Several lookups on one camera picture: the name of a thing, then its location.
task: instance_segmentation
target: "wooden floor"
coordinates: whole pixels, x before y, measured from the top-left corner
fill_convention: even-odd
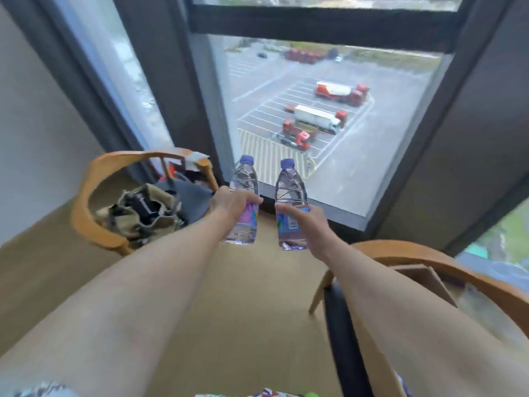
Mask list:
[[[126,177],[113,177],[94,195],[94,206],[133,187]],[[0,248],[0,354],[119,259],[78,236],[69,209]],[[148,396],[242,396],[263,387],[341,395],[321,307],[315,318],[307,313],[325,268],[308,252],[281,252],[276,231],[274,218],[261,214],[254,246],[219,245]]]

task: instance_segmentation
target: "forearm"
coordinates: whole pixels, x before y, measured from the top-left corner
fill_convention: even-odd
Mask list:
[[[143,395],[225,222],[212,213],[101,273],[2,357],[1,389],[57,380],[83,397]]]
[[[527,368],[455,307],[341,241],[326,256],[349,306],[417,395],[517,395],[526,386]]]

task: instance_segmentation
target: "beige bag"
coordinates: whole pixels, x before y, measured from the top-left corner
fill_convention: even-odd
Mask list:
[[[182,202],[160,188],[145,184],[133,191],[124,191],[117,203],[99,209],[99,223],[110,231],[121,234],[138,248],[183,226],[178,216]]]

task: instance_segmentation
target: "blue bottle label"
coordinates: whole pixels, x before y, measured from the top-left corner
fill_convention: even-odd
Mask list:
[[[258,208],[259,207],[253,203],[247,203],[246,207],[244,208],[244,212],[239,219],[239,223],[251,226],[253,228],[257,227],[257,217],[255,213]]]
[[[311,211],[307,206],[299,207],[298,209],[301,209],[305,212]],[[276,217],[277,217],[277,232],[279,234],[300,232],[298,222],[296,221],[296,219],[290,217],[287,214],[281,214],[281,213],[276,213]]]

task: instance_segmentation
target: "pavement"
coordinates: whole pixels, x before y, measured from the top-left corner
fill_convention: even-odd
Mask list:
[[[299,171],[309,198],[366,216],[432,73],[354,61],[325,60],[311,66],[274,52],[254,62],[262,50],[263,45],[255,43],[241,53],[226,53],[230,69],[235,70],[238,61],[254,64],[244,73],[234,72],[241,76],[230,71],[231,114],[238,118],[243,152],[252,152],[256,158],[259,179],[274,185],[279,160],[294,153],[303,162]],[[315,98],[318,80],[350,86],[363,83],[371,89],[371,98],[361,108]],[[336,136],[318,134],[314,148],[305,154],[279,145],[276,134],[284,119],[292,117],[284,107],[295,103],[330,112],[346,109],[347,126]]]

